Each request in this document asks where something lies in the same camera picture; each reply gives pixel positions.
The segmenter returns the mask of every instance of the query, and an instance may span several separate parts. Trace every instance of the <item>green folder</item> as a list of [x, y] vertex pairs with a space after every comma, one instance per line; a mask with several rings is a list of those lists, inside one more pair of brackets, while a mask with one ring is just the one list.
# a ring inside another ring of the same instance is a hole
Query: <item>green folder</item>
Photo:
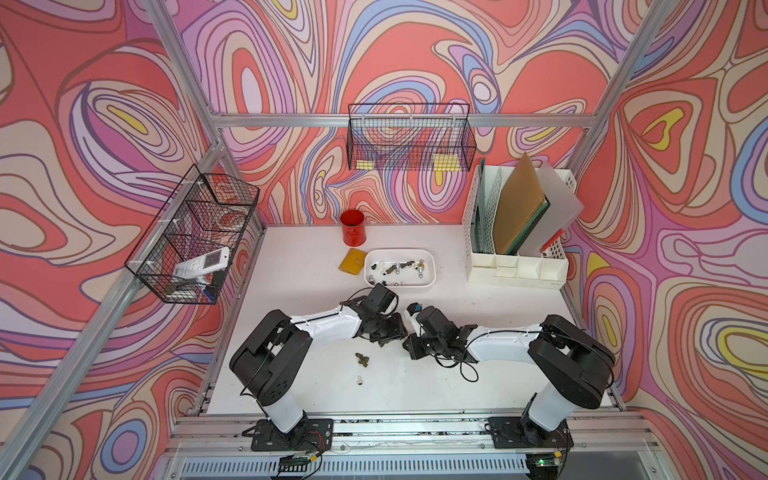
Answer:
[[520, 232], [518, 237], [512, 243], [512, 246], [509, 248], [507, 255], [515, 255], [518, 250], [520, 250], [520, 246], [523, 244], [523, 242], [525, 242], [525, 239], [528, 238], [528, 235], [531, 234], [533, 229], [536, 227], [536, 224], [539, 220], [541, 220], [541, 218], [544, 216], [544, 212], [546, 212], [548, 208], [549, 202], [545, 198], [544, 201], [541, 202], [541, 205], [539, 205], [536, 211], [533, 213], [533, 215], [531, 215], [531, 219], [527, 224], [525, 224], [525, 227]]

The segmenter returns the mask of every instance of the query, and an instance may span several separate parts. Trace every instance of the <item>white tabletop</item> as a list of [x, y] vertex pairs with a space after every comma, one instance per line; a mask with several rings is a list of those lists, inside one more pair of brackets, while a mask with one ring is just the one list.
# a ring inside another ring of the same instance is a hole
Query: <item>white tabletop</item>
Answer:
[[[418, 247], [435, 257], [437, 279], [426, 291], [394, 289], [399, 312], [410, 303], [434, 305], [458, 326], [476, 323], [520, 327], [557, 313], [573, 321], [559, 290], [467, 283], [461, 226], [367, 226], [358, 247]], [[340, 227], [270, 227], [266, 231], [240, 316], [227, 347], [209, 414], [260, 412], [229, 369], [230, 357], [269, 311], [306, 315], [330, 310], [365, 286], [363, 275], [338, 270], [349, 247]], [[370, 357], [367, 368], [355, 353]], [[524, 408], [547, 384], [538, 367], [489, 361], [475, 365], [480, 381], [469, 383], [458, 367], [443, 369], [432, 358], [411, 360], [400, 342], [384, 347], [348, 339], [312, 349], [304, 360], [293, 393], [307, 413], [455, 412]], [[474, 373], [464, 368], [469, 378]], [[358, 386], [358, 376], [363, 384]], [[607, 396], [603, 405], [609, 406]]]

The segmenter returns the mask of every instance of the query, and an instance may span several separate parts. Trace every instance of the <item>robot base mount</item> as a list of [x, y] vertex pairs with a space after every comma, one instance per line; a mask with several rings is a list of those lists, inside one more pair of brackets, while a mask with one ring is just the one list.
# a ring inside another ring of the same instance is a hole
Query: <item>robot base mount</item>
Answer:
[[254, 452], [307, 450], [313, 446], [325, 452], [331, 448], [333, 419], [308, 419], [305, 414], [288, 433], [282, 433], [271, 421], [264, 419], [243, 432], [243, 436], [251, 437], [250, 449]]

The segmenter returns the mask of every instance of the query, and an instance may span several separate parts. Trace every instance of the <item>white cordless phone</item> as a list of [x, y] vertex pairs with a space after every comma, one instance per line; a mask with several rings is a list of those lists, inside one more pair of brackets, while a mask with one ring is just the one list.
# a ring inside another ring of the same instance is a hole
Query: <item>white cordless phone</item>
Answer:
[[176, 264], [174, 276], [188, 280], [196, 280], [200, 283], [208, 283], [205, 275], [217, 270], [227, 268], [230, 262], [230, 248], [222, 247], [213, 252], [194, 257], [186, 262]]

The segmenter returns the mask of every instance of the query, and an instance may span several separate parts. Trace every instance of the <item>vent grille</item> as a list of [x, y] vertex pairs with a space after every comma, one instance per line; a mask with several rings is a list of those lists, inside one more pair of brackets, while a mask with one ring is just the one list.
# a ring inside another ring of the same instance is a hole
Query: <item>vent grille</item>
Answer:
[[[267, 478], [277, 474], [276, 457], [188, 458], [182, 478]], [[304, 472], [304, 468], [293, 469]], [[525, 454], [328, 455], [315, 476], [471, 475], [528, 473]]]

